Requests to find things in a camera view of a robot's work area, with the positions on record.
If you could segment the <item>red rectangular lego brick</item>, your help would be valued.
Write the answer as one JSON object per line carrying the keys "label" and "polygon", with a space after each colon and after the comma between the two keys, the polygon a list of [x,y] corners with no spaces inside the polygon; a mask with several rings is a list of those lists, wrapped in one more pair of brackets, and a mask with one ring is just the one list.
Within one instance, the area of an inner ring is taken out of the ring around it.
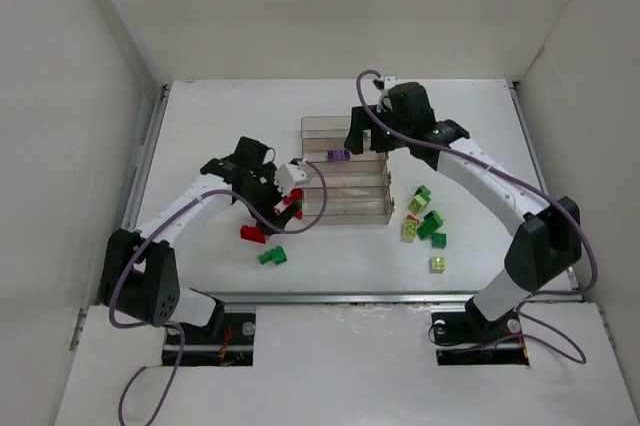
{"label": "red rectangular lego brick", "polygon": [[267,242],[267,236],[261,231],[260,228],[254,226],[243,225],[240,228],[240,237],[245,241],[265,244]]}

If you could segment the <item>purple lego brick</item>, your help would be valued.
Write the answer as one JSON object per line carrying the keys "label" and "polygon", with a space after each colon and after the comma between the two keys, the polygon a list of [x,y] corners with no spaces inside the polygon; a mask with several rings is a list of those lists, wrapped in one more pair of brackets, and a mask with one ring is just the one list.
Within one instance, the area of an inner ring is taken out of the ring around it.
{"label": "purple lego brick", "polygon": [[330,162],[335,161],[349,161],[351,153],[345,149],[329,150],[327,152],[327,160]]}

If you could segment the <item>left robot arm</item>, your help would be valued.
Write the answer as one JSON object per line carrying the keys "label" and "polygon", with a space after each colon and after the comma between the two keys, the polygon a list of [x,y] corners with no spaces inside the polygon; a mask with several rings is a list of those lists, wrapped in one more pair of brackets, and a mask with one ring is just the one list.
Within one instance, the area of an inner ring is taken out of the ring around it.
{"label": "left robot arm", "polygon": [[209,160],[194,182],[164,211],[132,230],[120,228],[108,239],[99,285],[100,302],[109,313],[132,318],[134,326],[192,326],[216,331],[223,303],[181,286],[177,259],[218,214],[236,202],[247,207],[258,230],[280,234],[299,207],[276,206],[310,181],[301,159],[280,166],[266,159],[265,144],[239,139],[235,150]]}

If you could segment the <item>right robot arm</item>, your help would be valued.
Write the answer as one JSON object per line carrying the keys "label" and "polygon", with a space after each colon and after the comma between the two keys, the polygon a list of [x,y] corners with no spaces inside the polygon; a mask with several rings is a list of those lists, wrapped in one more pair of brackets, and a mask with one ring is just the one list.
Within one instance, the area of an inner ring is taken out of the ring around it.
{"label": "right robot arm", "polygon": [[580,211],[573,200],[549,198],[490,163],[465,128],[437,120],[419,83],[375,85],[378,103],[351,110],[345,148],[354,155],[408,149],[475,197],[512,237],[502,270],[465,305],[470,327],[481,331],[501,320],[581,259]]}

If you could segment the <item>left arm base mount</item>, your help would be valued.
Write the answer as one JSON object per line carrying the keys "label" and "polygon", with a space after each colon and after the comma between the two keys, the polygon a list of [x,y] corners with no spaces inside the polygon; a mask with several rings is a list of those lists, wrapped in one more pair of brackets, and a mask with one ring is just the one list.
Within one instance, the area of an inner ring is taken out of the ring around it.
{"label": "left arm base mount", "polygon": [[216,334],[183,324],[185,346],[180,361],[185,367],[250,367],[254,359],[256,309],[227,310]]}

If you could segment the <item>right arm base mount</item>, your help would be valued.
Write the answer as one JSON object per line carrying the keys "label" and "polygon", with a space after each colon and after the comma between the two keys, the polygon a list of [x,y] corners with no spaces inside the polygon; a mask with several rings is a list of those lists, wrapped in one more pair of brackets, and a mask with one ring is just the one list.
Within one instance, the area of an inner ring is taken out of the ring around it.
{"label": "right arm base mount", "polygon": [[515,312],[476,327],[463,311],[434,311],[428,335],[439,366],[528,366],[522,326]]}

